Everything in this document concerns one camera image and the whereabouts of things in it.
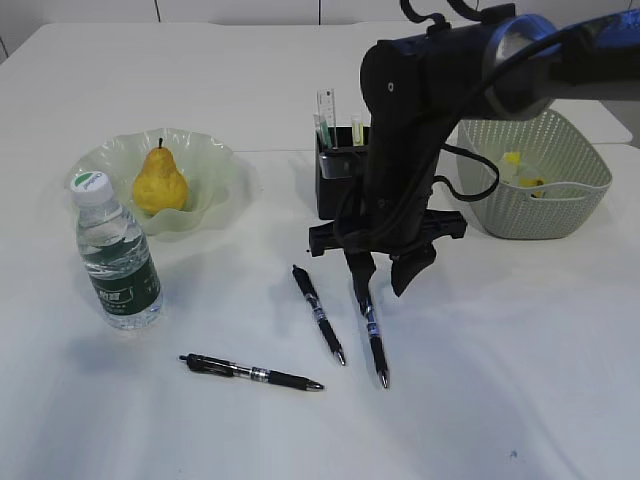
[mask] robotic arm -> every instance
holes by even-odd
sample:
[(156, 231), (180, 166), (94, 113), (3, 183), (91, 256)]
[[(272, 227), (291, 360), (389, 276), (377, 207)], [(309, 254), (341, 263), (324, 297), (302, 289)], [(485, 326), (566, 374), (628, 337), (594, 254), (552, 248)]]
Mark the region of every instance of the robotic arm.
[(434, 24), (378, 41), (362, 61), (372, 117), (364, 175), (335, 221), (310, 229), (314, 256), (344, 250), (356, 294), (375, 271), (371, 252), (390, 256), (399, 296), (435, 260), (433, 240), (464, 235), (459, 212), (427, 209), (431, 185), (446, 181), (435, 175), (439, 152), (456, 151), (445, 141), (460, 119), (526, 120), (555, 98), (640, 100), (640, 10), (556, 31), (543, 17), (515, 16), (513, 4), (476, 12), (448, 1), (479, 23), (451, 28), (401, 0), (410, 20)]

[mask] pen tip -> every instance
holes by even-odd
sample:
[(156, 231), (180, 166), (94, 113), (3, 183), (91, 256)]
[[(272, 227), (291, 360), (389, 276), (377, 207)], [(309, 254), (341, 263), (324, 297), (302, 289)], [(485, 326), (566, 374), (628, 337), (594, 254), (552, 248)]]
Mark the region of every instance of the pen tip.
[(307, 390), (324, 390), (324, 385), (313, 380), (307, 382)]
[(342, 365), (343, 367), (347, 365), (347, 359), (344, 358), (343, 352), (340, 352), (340, 351), (334, 352), (333, 355), (338, 359), (338, 361), (340, 362), (340, 365)]
[(378, 372), (378, 378), (380, 378), (380, 383), (384, 388), (389, 388), (389, 372), (380, 370)]

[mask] fruit bowl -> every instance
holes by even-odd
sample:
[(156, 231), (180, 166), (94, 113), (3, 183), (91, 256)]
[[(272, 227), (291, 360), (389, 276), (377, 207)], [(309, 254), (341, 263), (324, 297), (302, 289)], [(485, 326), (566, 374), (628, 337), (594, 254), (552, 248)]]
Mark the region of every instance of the fruit bowl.
[[(168, 208), (152, 216), (134, 203), (132, 186), (145, 157), (158, 146), (160, 138), (186, 178), (189, 196), (182, 210)], [(229, 147), (202, 133), (160, 128), (114, 137), (78, 160), (65, 175), (65, 188), (75, 177), (92, 170), (109, 175), (117, 199), (133, 213), (147, 235), (223, 228), (251, 201), (247, 168)]]

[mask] green bottle label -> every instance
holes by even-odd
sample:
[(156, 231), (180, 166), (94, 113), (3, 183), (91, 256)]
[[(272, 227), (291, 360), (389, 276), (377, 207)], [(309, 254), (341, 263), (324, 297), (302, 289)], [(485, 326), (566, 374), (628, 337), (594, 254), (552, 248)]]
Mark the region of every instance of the green bottle label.
[(160, 293), (160, 281), (151, 260), (136, 272), (115, 280), (89, 276), (103, 308), (112, 315), (133, 315), (151, 305)]

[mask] white wall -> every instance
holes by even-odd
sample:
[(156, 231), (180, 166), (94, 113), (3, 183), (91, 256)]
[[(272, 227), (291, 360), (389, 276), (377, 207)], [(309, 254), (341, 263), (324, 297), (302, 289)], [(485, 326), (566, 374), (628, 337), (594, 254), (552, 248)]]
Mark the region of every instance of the white wall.
[(46, 23), (155, 21), (153, 0), (0, 0), (0, 36), (9, 54)]
[(318, 24), (318, 0), (158, 0), (163, 22)]
[[(476, 0), (466, 1), (475, 7)], [(479, 8), (509, 1), (516, 4), (518, 13), (538, 13), (558, 27), (626, 10), (629, 6), (629, 0), (480, 0)], [(446, 0), (411, 0), (411, 4), (419, 13), (440, 12), (448, 18), (458, 18)], [(399, 0), (322, 0), (323, 24), (403, 19)]]
[[(467, 0), (475, 5), (475, 0)], [(629, 0), (515, 0), (557, 26), (624, 10)], [(633, 0), (640, 8), (640, 0)], [(480, 0), (480, 8), (503, 3)], [(446, 0), (412, 0), (419, 12), (455, 18)], [(222, 24), (323, 24), (404, 20), (399, 0), (158, 0), (163, 21)], [(153, 0), (0, 0), (0, 36), (9, 54), (45, 23), (156, 22)], [(0, 52), (0, 62), (4, 53)]]

